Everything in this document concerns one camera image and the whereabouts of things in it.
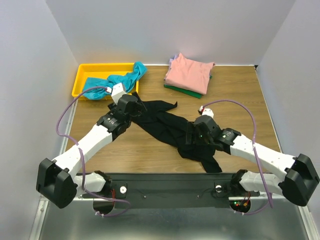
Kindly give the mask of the black t-shirt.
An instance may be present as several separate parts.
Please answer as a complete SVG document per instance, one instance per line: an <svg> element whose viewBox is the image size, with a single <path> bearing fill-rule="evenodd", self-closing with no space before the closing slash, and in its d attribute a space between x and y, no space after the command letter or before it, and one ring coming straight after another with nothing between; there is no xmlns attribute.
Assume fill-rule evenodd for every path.
<svg viewBox="0 0 320 240"><path fill-rule="evenodd" d="M211 145L186 144L188 120L169 113L178 106L162 100L144 101L146 111L132 121L158 141L177 148L184 159L200 162L207 173L221 173Z"/></svg>

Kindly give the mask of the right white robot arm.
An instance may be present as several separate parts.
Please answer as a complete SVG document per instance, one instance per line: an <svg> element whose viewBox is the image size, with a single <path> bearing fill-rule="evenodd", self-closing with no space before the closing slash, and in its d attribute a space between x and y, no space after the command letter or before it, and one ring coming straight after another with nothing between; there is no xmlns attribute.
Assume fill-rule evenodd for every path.
<svg viewBox="0 0 320 240"><path fill-rule="evenodd" d="M281 195L289 202L305 207L320 183L308 156L292 156L254 143L232 128L221 129L208 115L187 123L186 143L212 147L216 151L256 163L268 171L255 173L239 170L230 181L231 192L235 195L265 192Z"/></svg>

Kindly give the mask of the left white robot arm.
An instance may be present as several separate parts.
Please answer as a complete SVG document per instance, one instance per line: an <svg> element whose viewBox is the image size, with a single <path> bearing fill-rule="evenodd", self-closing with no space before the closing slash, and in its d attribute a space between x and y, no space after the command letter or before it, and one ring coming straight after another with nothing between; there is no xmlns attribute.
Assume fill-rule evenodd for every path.
<svg viewBox="0 0 320 240"><path fill-rule="evenodd" d="M146 111L137 92L113 97L113 101L108 106L109 112L81 140L53 160L45 158L39 164L36 190L58 208L63 209L76 196L90 192L100 197L115 192L111 177L101 171L78 175L86 162L123 134L134 117Z"/></svg>

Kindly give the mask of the teal t-shirt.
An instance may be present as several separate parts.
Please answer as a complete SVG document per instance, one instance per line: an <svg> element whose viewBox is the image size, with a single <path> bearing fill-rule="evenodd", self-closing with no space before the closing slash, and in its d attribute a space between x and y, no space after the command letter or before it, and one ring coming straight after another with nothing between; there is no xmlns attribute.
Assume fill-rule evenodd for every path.
<svg viewBox="0 0 320 240"><path fill-rule="evenodd" d="M133 71L128 72L125 75L109 75L107 79L88 77L84 84L82 92L93 87L97 88L84 93L81 98L88 100L109 99L111 98L111 95L107 93L105 88L112 88L114 85L119 83L123 84L126 93L137 91L139 88L139 80L146 73L147 67L140 61L137 61L133 65Z"/></svg>

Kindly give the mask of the green folded t-shirt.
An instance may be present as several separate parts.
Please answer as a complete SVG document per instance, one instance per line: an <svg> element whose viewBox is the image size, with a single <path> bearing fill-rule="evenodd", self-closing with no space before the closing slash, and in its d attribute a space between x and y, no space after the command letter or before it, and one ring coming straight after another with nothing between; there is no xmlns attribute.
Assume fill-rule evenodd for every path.
<svg viewBox="0 0 320 240"><path fill-rule="evenodd" d="M208 85L212 78L210 73L177 75L164 78L164 87L188 96L201 99L208 92Z"/></svg>

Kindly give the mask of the yellow plastic bin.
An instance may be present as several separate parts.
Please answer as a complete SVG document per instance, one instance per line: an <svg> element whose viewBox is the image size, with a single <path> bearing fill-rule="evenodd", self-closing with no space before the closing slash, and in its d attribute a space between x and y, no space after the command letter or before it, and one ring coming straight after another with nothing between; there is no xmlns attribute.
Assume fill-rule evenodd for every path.
<svg viewBox="0 0 320 240"><path fill-rule="evenodd" d="M100 78L106 80L110 75L120 75L132 72L134 63L82 63L79 65L73 88L72 97L77 97L84 88L87 78Z"/></svg>

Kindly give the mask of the pink folded t-shirt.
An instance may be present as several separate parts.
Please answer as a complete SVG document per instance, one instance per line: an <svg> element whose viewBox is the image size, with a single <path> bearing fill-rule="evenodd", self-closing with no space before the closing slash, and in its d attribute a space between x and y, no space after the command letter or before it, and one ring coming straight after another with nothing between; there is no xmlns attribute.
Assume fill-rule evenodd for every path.
<svg viewBox="0 0 320 240"><path fill-rule="evenodd" d="M182 53L178 54L178 58L172 62L171 69L168 71L164 78L177 75L193 75L193 74L211 74L214 62L200 62L186 58Z"/></svg>

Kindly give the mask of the lavender folded t-shirt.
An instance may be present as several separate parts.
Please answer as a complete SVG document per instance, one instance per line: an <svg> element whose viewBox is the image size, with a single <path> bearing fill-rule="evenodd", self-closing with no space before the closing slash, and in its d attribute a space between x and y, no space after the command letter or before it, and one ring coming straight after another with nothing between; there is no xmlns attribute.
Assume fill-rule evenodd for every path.
<svg viewBox="0 0 320 240"><path fill-rule="evenodd" d="M173 58L170 58L170 59L169 59L169 64L168 64L168 68L169 68L169 69L171 69L171 67L172 67L172 62L173 62L175 59L177 59L178 57L179 57L179 55L176 54Z"/></svg>

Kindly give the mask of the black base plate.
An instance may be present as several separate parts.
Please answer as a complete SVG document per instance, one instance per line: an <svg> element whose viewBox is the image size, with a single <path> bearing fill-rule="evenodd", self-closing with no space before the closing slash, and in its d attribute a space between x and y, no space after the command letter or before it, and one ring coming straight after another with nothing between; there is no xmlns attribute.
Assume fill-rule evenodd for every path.
<svg viewBox="0 0 320 240"><path fill-rule="evenodd" d="M116 199L133 209L229 208L229 199L257 197L232 181L232 173L111 173Z"/></svg>

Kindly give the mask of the aluminium frame rail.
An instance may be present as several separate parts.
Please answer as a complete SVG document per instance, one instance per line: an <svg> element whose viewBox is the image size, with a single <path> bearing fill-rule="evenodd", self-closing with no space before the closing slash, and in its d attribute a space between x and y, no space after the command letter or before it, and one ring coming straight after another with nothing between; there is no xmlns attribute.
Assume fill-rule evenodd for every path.
<svg viewBox="0 0 320 240"><path fill-rule="evenodd" d="M42 239L54 210L65 208L73 200L81 200L84 194L94 197L107 184L102 174L86 174L85 170L86 163L112 142L112 134L95 124L81 140L75 140L69 135L70 130L68 126L58 133L63 137L59 155L42 160L38 166L36 190L41 199L31 230L32 240Z"/></svg>

